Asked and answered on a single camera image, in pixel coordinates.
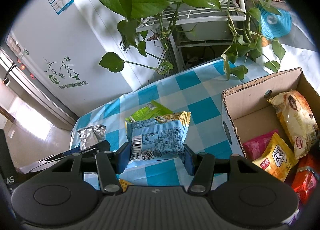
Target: checkered tablecloth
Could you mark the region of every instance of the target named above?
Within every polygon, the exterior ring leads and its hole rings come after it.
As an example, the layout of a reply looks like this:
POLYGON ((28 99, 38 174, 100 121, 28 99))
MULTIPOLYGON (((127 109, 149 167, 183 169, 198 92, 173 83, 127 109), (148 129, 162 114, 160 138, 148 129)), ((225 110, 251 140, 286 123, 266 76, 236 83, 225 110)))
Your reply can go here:
MULTIPOLYGON (((235 65, 230 65, 234 67, 242 64, 243 60, 239 59, 235 65)), ((151 100, 155 100, 173 112, 191 112, 190 126, 184 143, 194 152, 211 153, 216 158, 228 159, 231 149, 221 126, 221 92, 268 74, 261 66, 250 60, 247 60, 246 66, 249 72, 242 81, 234 76, 226 81, 223 61, 218 59, 122 95, 77 121, 72 131, 70 148, 80 144, 78 129, 104 124, 107 127, 106 140, 110 142, 112 151, 117 150, 127 141, 125 118, 151 100)), ((185 187, 192 180, 179 158, 126 169, 120 178, 135 185, 184 185, 185 187)), ((212 189, 226 179, 225 174, 216 176, 212 189)), ((85 180, 95 187, 98 186, 97 176, 94 174, 87 174, 85 180)))

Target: box handle cutout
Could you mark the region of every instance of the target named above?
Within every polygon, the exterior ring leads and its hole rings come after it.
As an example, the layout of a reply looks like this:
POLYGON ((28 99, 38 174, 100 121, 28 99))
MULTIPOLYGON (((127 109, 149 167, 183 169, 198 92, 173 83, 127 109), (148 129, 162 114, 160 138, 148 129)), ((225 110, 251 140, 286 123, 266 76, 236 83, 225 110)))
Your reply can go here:
POLYGON ((266 93, 264 94, 264 98, 269 98, 270 96, 271 96, 271 94, 272 94, 272 90, 268 90, 268 91, 266 91, 266 93))
POLYGON ((224 131, 225 131, 225 133, 226 133, 226 135, 227 135, 227 139, 228 139, 228 141, 229 141, 230 145, 232 145, 232 141, 231 141, 231 136, 230 136, 229 128, 228 128, 228 126, 226 125, 226 123, 225 123, 225 122, 223 122, 223 128, 224 128, 224 131))

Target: red logo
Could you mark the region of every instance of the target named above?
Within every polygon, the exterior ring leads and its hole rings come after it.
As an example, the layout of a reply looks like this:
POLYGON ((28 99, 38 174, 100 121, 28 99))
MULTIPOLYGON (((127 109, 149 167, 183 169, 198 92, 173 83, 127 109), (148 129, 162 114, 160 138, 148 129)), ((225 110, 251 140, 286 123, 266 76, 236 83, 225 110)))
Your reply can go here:
POLYGON ((260 164, 260 167, 265 170, 270 164, 270 161, 268 158, 265 158, 264 161, 260 164))
POLYGON ((300 137, 296 137, 296 146, 301 149, 302 148, 302 139, 300 137))

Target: green logo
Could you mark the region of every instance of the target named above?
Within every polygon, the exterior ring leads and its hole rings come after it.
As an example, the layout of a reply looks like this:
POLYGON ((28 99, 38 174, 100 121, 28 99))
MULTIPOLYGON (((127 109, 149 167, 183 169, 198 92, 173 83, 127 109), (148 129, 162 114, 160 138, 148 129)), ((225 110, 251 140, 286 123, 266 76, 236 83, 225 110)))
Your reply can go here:
POLYGON ((56 78, 54 75, 49 75, 49 79, 51 80, 51 82, 59 84, 60 81, 58 80, 58 78, 56 78))

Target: potted plant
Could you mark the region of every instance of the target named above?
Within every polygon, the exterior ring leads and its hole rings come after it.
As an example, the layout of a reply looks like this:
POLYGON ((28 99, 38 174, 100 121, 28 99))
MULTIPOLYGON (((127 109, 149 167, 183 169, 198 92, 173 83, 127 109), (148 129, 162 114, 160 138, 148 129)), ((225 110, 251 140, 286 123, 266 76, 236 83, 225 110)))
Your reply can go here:
MULTIPOLYGON (((121 33, 122 37, 126 40, 127 44, 136 47, 141 55, 146 57, 150 55, 152 57, 158 58, 160 64, 158 67, 145 66, 147 68, 154 69, 158 73, 169 72, 173 66, 172 64, 164 58, 159 58, 148 52, 146 52, 146 37, 148 32, 136 33, 137 26, 143 24, 143 19, 154 16, 159 20, 160 27, 157 32, 154 32, 154 35, 150 39, 159 39, 161 44, 166 51, 168 49, 167 39, 172 34, 176 28, 176 22, 178 19, 178 11, 181 4, 185 3, 188 6, 196 8, 210 8, 210 9, 220 9, 221 5, 219 0, 100 0, 100 2, 108 7, 113 12, 120 14, 125 19, 121 20, 117 24, 117 29, 121 33), (169 24, 167 26, 163 25, 163 10, 169 5, 175 4, 176 10, 174 15, 171 17, 169 24)), ((275 8, 271 6, 271 0, 259 0, 259 3, 266 10, 272 10, 275 12, 275 8)), ((230 13, 227 7, 225 9, 228 16, 227 25, 230 28, 230 31, 233 35, 232 43, 222 54, 224 59, 224 71, 227 74, 227 79, 230 75, 233 74, 239 79, 243 79, 244 75, 248 72, 248 69, 245 67, 245 62, 248 57, 255 59, 260 57, 261 52, 261 25, 260 22, 260 11, 255 6, 253 1, 253 7, 250 8, 245 14, 247 20, 244 23, 243 29, 238 29, 234 26, 231 19, 230 13), (229 62, 235 63, 238 57, 245 57, 244 65, 230 68, 229 62)), ((275 38, 273 39, 272 48, 274 53, 282 59, 284 54, 284 49, 275 38)), ((131 63, 141 65, 139 63, 132 63, 122 60, 116 53, 107 52, 101 59, 99 65, 104 68, 108 68, 111 72, 120 72, 124 68, 124 63, 131 63)), ((276 61, 269 61, 265 63, 265 66, 272 69, 278 70, 280 64, 276 61)))

